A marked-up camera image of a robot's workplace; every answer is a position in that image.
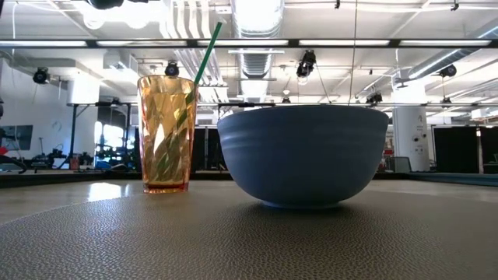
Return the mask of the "blue bowl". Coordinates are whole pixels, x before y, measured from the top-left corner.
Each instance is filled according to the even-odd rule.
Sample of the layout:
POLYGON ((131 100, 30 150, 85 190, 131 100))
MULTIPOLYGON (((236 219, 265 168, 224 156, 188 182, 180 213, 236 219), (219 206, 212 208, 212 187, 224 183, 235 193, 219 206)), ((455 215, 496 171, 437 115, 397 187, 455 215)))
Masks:
POLYGON ((361 192, 381 163, 388 116, 364 107, 301 105, 217 123, 237 186, 277 208, 330 208, 361 192))

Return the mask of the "amber faceted plastic cup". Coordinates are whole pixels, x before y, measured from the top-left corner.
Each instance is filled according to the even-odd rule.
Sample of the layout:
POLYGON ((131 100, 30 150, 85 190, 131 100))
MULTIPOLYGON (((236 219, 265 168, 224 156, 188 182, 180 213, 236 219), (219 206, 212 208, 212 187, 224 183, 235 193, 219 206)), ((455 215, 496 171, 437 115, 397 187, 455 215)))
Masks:
POLYGON ((138 80, 139 144, 144 192, 188 189, 195 136, 198 88, 166 75, 138 80))

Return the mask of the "green plastic straw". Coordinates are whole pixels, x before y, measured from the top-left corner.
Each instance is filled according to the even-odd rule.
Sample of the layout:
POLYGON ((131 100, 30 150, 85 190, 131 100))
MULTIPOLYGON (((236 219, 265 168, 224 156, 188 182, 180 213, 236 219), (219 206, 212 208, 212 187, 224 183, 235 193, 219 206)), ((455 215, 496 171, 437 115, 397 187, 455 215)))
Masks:
POLYGON ((214 36, 209 39, 206 49, 181 48, 174 52, 177 60, 190 75, 189 79, 164 76, 167 90, 166 104, 163 106, 167 115, 164 119, 174 123, 164 129, 167 149, 160 158, 157 175, 169 183, 186 184, 189 181, 198 87, 204 79, 205 68, 210 63, 210 55, 221 27, 222 23, 218 22, 214 36))

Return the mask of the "round grey textured placemat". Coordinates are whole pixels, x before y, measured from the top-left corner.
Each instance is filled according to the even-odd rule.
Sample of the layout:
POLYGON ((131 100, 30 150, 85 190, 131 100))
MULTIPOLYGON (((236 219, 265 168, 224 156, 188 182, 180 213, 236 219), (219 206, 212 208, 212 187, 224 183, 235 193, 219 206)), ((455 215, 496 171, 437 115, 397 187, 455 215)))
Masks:
POLYGON ((498 280, 498 204, 364 191, 329 210, 231 191, 70 205, 0 226, 0 280, 498 280))

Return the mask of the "white round column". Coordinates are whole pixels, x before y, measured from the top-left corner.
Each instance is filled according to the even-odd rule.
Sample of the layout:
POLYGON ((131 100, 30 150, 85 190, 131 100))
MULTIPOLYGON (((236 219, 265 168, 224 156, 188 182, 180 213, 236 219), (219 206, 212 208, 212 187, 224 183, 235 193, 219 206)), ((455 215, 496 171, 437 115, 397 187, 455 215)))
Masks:
POLYGON ((430 169, 425 107, 396 107, 392 114, 395 156, 408 157, 412 171, 430 169))

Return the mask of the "black partition panel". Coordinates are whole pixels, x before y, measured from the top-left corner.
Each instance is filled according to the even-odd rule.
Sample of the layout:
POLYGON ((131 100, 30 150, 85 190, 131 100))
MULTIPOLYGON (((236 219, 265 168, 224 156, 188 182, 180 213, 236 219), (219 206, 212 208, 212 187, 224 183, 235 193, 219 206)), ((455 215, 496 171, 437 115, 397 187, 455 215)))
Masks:
POLYGON ((478 173, 476 128, 435 128, 436 169, 440 173, 478 173))

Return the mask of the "red and black equipment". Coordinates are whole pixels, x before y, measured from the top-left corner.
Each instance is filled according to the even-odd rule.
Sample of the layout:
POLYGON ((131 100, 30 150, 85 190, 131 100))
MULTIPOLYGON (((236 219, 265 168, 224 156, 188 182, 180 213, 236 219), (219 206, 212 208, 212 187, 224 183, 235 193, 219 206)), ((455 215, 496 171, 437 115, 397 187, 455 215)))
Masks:
POLYGON ((19 168, 18 174, 22 174, 26 172, 26 165, 21 163, 20 161, 13 159, 6 155, 8 152, 6 147, 0 146, 0 165, 2 164, 10 164, 19 168))

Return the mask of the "black metal rig frame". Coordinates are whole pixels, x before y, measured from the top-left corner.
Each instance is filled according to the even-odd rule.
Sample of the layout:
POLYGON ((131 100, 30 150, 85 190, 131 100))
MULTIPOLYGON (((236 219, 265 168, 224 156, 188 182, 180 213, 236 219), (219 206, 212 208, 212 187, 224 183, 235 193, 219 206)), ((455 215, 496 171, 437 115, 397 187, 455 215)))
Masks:
MULTIPOLYGON (((155 40, 0 40, 0 48, 50 49, 50 48, 204 48, 204 39, 155 39, 155 40)), ((221 39, 214 43, 220 48, 498 48, 498 39, 221 39)))

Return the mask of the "silver ceiling ventilation duct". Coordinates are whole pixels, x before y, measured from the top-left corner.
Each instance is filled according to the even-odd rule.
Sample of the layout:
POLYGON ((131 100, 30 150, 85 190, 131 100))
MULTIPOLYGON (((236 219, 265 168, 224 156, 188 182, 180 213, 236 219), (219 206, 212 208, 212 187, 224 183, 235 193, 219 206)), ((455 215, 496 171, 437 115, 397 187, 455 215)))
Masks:
MULTIPOLYGON (((233 31, 241 39, 274 39, 280 34, 285 0, 230 0, 233 31)), ((272 54, 254 49, 238 55, 240 92, 247 102, 262 103, 268 91, 272 54)))

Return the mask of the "black background workbench frame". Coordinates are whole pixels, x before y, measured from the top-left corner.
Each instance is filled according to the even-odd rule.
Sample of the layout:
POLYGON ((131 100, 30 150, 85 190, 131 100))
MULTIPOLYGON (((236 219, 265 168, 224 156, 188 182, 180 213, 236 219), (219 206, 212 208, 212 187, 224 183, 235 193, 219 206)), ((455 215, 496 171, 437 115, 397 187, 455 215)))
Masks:
POLYGON ((131 112, 132 106, 136 106, 137 103, 130 102, 119 102, 116 100, 113 101, 98 101, 95 103, 68 103, 69 107, 72 107, 72 124, 71 124, 71 138, 70 138, 70 148, 69 153, 65 159, 65 161, 59 166, 59 168, 63 167, 64 164, 68 164, 69 170, 77 170, 79 167, 74 164, 75 160, 78 160, 74 157, 74 145, 75 145, 75 129, 76 129, 76 119, 89 107, 126 107, 126 115, 125 115, 125 128, 124 128, 124 138, 122 140, 121 150, 125 153, 128 152, 127 142, 129 139, 129 128, 131 126, 131 112))

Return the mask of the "dark wall screen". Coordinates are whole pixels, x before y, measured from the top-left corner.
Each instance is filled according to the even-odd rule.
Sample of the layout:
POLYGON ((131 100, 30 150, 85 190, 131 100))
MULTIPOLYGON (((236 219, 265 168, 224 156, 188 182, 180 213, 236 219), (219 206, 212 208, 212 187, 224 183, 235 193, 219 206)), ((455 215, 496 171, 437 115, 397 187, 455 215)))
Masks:
POLYGON ((0 126, 0 146, 8 151, 30 150, 33 125, 0 126))

